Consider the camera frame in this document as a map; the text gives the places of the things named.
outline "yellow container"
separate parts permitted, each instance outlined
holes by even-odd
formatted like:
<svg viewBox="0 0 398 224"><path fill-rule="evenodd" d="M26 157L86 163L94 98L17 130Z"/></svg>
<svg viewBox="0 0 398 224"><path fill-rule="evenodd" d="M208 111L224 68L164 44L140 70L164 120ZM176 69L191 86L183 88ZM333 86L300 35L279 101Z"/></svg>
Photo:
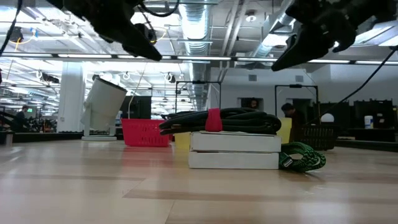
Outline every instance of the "yellow container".
<svg viewBox="0 0 398 224"><path fill-rule="evenodd" d="M191 133L174 134L175 148L179 151L189 151L191 146Z"/></svg>
<svg viewBox="0 0 398 224"><path fill-rule="evenodd" d="M276 132L276 135L282 138L282 144L289 143L290 130L292 129L292 118L279 118L282 127Z"/></svg>

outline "red basket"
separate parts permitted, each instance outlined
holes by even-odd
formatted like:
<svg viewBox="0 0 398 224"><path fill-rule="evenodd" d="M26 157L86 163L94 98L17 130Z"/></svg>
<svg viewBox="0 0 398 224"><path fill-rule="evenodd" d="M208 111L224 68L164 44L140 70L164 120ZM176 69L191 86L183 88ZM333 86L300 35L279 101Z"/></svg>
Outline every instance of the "red basket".
<svg viewBox="0 0 398 224"><path fill-rule="evenodd" d="M167 147L169 135L161 136L164 120L122 119L124 143L128 146Z"/></svg>

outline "white box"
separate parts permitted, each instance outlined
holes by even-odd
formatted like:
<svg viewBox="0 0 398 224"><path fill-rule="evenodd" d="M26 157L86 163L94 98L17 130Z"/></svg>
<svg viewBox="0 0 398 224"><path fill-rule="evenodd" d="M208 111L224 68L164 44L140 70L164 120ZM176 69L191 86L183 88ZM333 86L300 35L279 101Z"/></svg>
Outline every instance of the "white box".
<svg viewBox="0 0 398 224"><path fill-rule="evenodd" d="M189 152L189 167L199 169L278 169L279 153Z"/></svg>
<svg viewBox="0 0 398 224"><path fill-rule="evenodd" d="M280 152L282 139L268 134L232 132L195 132L191 151L206 152Z"/></svg>

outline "coiled black cable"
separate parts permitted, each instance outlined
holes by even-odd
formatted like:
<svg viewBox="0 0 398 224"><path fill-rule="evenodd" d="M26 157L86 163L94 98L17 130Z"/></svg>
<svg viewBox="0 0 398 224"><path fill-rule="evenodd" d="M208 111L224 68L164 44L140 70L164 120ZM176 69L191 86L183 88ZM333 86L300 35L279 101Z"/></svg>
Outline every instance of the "coiled black cable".
<svg viewBox="0 0 398 224"><path fill-rule="evenodd" d="M281 127L280 120L271 114L250 108L226 108L220 111L223 131L242 131L255 134L276 134ZM160 124L161 134L205 131L207 111L170 114Z"/></svg>

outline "ceiling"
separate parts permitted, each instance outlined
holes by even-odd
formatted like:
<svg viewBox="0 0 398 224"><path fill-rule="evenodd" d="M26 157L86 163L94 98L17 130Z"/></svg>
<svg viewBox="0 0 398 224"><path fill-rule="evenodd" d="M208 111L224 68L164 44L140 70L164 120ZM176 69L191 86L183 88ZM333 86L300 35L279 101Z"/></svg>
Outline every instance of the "ceiling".
<svg viewBox="0 0 398 224"><path fill-rule="evenodd" d="M57 8L52 7L44 0L28 1L33 2L32 5L23 8L17 18L16 26L22 28L24 39L21 44L9 43L6 52L19 52L19 53L51 53L51 54L126 54L118 43L109 44L102 38L98 37L96 32L89 23L80 20L69 12L63 12ZM151 7L158 7L162 9L164 2L156 1L149 2ZM237 29L236 41L231 48L230 55L249 55L250 52L255 50L257 46L264 40L264 21L266 17L271 14L279 13L282 1L235 1L235 0L212 0L201 1L191 0L195 3L206 3L210 12L210 34L207 37L209 44L209 55L219 56L225 41L226 33L228 32L228 22L232 20L233 28L231 33ZM236 16L231 18L233 14L233 7L238 4ZM0 3L0 42L4 41L6 32L11 25L11 21L15 15L15 1L5 0ZM255 21L248 22L245 13L251 11L251 14L256 17ZM152 26L157 32L158 41L155 45L157 50L162 55L186 55L187 38L183 33L181 26L180 14L172 14L166 18L154 17L147 15L151 21ZM145 19L141 13L135 13L131 21L133 23L144 23ZM381 38L379 42L375 41L374 36L382 35L382 32L391 30L395 24L381 26L378 30L367 31L369 28L361 27L361 34L357 37L355 47L352 47L339 54L328 54L327 59L338 60L382 60L389 52L389 47L380 47L386 40ZM394 33L389 33L389 40L394 38ZM278 57L285 48L272 48L270 55ZM25 58L0 58L0 68L3 70L2 77L2 91L3 97L24 97L36 98L32 100L38 102L37 99L46 97L42 100L42 104L46 105L45 101L51 102L51 107L56 108L59 98L59 85L54 85L51 88L41 87L48 85L48 83L40 81L37 78L37 71L41 70L49 75L52 75L62 81L62 60L32 60ZM208 80L217 80L220 74L220 64L213 62L203 62L211 67ZM159 101L153 105L154 111L159 113L168 113L174 111L173 98L175 91L175 84L167 81L167 74L175 76L177 81L191 81L192 80L192 65L186 61L169 62L169 63L152 63L152 62L112 62L108 60L87 60L83 62L85 72L87 74L87 91L92 84L92 76L94 74L101 75L109 81L115 81L115 76L120 76L116 81L118 85L133 91L138 84L140 76L143 74L143 79L140 83L140 88L137 91L138 95L153 95L154 101ZM314 65L302 65L299 69L301 74L306 77L305 70L311 72ZM272 73L269 67L266 69L255 69L248 72L243 68L235 68L233 64L229 65L228 72L226 73L224 84L236 85L240 81L247 81L248 74L258 75L258 82L248 83L248 85L258 85L259 83L273 82L278 79L282 73ZM11 85L23 85L23 87L11 87ZM198 89L193 91L189 84L187 91L181 94L181 98L186 98L185 102L181 102L177 108L184 108L184 110L196 110L195 102L198 97L205 98L206 87L201 88L201 93ZM2 105L23 104L26 101L17 101L8 99L2 100Z"/></svg>

